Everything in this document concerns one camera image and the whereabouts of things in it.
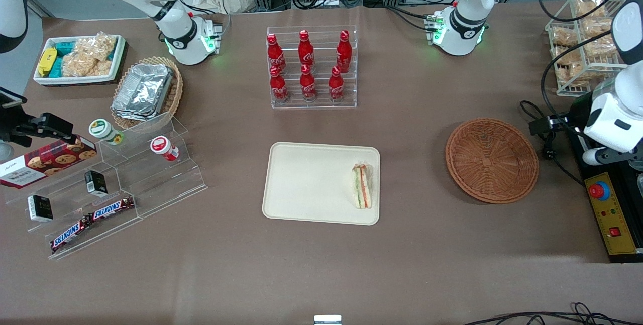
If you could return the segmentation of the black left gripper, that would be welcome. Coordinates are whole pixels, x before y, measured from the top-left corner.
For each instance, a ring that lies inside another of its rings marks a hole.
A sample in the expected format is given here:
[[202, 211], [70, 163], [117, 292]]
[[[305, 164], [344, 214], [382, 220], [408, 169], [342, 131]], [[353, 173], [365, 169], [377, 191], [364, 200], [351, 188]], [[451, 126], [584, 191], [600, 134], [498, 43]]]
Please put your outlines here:
[[593, 94], [577, 97], [570, 106], [567, 116], [546, 116], [537, 118], [529, 123], [529, 133], [532, 136], [544, 136], [558, 131], [583, 132], [592, 112]]

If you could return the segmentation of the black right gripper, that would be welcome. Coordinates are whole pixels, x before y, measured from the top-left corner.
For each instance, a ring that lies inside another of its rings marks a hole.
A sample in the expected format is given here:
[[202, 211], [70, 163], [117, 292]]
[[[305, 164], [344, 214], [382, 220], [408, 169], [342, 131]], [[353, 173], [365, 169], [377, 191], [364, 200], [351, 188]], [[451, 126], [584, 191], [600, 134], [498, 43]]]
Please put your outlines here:
[[30, 147], [32, 138], [22, 131], [26, 125], [30, 130], [30, 124], [36, 126], [32, 137], [54, 138], [68, 144], [75, 144], [77, 136], [73, 133], [60, 131], [73, 131], [73, 124], [65, 121], [54, 114], [41, 114], [39, 117], [30, 116], [25, 113], [22, 105], [27, 103], [27, 98], [16, 94], [8, 89], [1, 88], [1, 138], [3, 142], [18, 144], [22, 147]]

